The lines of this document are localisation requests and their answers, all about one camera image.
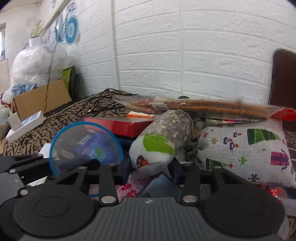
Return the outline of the blue rimmed round mesh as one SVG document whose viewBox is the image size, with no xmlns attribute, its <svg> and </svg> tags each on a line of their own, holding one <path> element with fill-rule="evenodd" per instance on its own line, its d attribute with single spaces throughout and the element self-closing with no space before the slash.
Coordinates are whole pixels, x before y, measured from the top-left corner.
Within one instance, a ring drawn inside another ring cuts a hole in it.
<svg viewBox="0 0 296 241">
<path fill-rule="evenodd" d="M 124 160 L 119 140 L 107 128 L 89 121 L 64 127 L 53 139 L 49 163 L 56 178 L 95 159 L 96 165 L 118 165 Z"/>
</svg>

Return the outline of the green patch fabric pouch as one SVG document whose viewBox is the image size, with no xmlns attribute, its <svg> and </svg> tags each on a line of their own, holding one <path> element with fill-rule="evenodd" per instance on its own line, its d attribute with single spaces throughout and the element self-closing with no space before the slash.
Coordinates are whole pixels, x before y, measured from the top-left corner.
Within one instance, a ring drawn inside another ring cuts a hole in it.
<svg viewBox="0 0 296 241">
<path fill-rule="evenodd" d="M 168 110 L 155 119 L 129 149 L 132 177 L 154 176 L 167 168 L 175 153 L 183 148 L 193 134 L 193 121 L 182 110 Z"/>
</svg>

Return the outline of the christmas print fabric pouch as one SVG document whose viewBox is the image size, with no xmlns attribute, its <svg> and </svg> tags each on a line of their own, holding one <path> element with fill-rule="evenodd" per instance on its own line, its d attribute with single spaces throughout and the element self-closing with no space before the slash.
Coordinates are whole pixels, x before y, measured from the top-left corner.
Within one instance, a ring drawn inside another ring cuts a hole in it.
<svg viewBox="0 0 296 241">
<path fill-rule="evenodd" d="M 204 128 L 197 158 L 205 169 L 221 166 L 261 184 L 295 187 L 295 170 L 282 123 L 277 119 Z"/>
</svg>

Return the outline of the blue purple small box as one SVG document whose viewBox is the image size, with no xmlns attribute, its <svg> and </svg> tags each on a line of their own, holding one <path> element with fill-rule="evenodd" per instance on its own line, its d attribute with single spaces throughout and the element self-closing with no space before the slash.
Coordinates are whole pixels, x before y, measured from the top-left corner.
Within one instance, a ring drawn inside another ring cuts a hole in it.
<svg viewBox="0 0 296 241">
<path fill-rule="evenodd" d="M 97 159 L 100 162 L 106 162 L 110 158 L 108 150 L 108 137 L 103 132 L 96 132 L 87 135 L 79 143 L 77 153 L 86 155 L 90 159 Z"/>
</svg>

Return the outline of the white power strip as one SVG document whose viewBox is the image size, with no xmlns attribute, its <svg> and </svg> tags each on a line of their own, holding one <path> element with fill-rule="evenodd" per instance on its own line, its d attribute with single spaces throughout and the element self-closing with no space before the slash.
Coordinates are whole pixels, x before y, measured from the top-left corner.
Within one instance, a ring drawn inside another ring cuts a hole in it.
<svg viewBox="0 0 296 241">
<path fill-rule="evenodd" d="M 18 138 L 20 138 L 24 134 L 40 126 L 44 122 L 44 120 L 45 118 L 41 111 L 33 114 L 31 117 L 22 121 L 21 126 L 15 131 L 10 129 L 6 136 L 6 140 L 8 141 L 8 143 L 12 143 L 13 141 L 16 141 Z"/>
</svg>

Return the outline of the red flat box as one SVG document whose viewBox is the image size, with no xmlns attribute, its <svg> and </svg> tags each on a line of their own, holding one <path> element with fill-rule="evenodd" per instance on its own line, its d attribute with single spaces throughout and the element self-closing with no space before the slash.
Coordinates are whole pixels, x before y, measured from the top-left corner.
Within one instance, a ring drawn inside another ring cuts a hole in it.
<svg viewBox="0 0 296 241">
<path fill-rule="evenodd" d="M 114 135 L 130 138 L 139 136 L 142 131 L 154 121 L 151 118 L 138 117 L 101 117 L 84 118 L 83 120 L 101 125 Z"/>
</svg>

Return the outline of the orange white medicine box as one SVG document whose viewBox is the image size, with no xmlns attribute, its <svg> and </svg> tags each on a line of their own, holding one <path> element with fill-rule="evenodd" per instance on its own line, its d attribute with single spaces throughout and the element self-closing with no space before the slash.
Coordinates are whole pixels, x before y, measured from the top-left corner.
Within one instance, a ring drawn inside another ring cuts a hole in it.
<svg viewBox="0 0 296 241">
<path fill-rule="evenodd" d="M 127 115 L 130 118 L 153 118 L 153 114 L 146 114 L 146 113 L 138 113 L 136 111 L 130 111 Z"/>
</svg>

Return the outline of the cardboard box left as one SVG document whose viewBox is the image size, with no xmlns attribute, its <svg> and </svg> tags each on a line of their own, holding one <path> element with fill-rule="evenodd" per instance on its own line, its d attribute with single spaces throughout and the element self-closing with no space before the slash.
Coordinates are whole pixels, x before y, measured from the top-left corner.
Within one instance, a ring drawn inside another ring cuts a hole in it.
<svg viewBox="0 0 296 241">
<path fill-rule="evenodd" d="M 45 114 L 71 101 L 62 79 L 14 97 L 16 111 L 22 121 L 39 111 Z"/>
</svg>

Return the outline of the clear plastic bag bundle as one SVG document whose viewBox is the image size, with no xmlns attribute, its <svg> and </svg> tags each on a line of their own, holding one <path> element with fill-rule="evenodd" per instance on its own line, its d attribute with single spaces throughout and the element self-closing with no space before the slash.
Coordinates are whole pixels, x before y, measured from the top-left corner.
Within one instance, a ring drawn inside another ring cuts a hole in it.
<svg viewBox="0 0 296 241">
<path fill-rule="evenodd" d="M 40 44 L 20 51 L 10 69 L 11 86 L 46 85 L 62 78 L 67 46 L 64 43 Z"/>
</svg>

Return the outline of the white potted plant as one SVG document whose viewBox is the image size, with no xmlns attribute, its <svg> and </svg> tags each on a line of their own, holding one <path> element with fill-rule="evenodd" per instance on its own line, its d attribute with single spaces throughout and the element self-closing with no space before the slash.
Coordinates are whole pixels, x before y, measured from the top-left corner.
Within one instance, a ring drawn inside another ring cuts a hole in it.
<svg viewBox="0 0 296 241">
<path fill-rule="evenodd" d="M 40 45 L 42 43 L 41 41 L 41 33 L 43 32 L 43 20 L 38 20 L 31 33 L 30 33 L 30 39 L 29 39 L 29 47 L 35 47 L 37 45 Z"/>
</svg>

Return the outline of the dark brown wooden board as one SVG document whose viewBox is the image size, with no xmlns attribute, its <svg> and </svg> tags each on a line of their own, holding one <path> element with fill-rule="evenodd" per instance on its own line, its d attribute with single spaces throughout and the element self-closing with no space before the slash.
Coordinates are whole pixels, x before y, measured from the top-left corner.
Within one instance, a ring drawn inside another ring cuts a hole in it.
<svg viewBox="0 0 296 241">
<path fill-rule="evenodd" d="M 295 53 L 277 49 L 273 54 L 269 104 L 277 107 L 270 116 L 282 120 L 283 128 L 295 131 Z"/>
</svg>

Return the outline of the blue round wall fan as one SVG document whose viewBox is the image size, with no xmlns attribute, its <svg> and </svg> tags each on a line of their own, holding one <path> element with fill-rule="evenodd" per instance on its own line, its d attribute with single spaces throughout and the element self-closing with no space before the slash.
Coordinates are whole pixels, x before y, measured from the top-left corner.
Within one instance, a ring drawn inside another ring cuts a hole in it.
<svg viewBox="0 0 296 241">
<path fill-rule="evenodd" d="M 68 45 L 72 45 L 79 33 L 79 24 L 76 16 L 71 16 L 66 20 L 65 24 L 65 41 Z"/>
</svg>

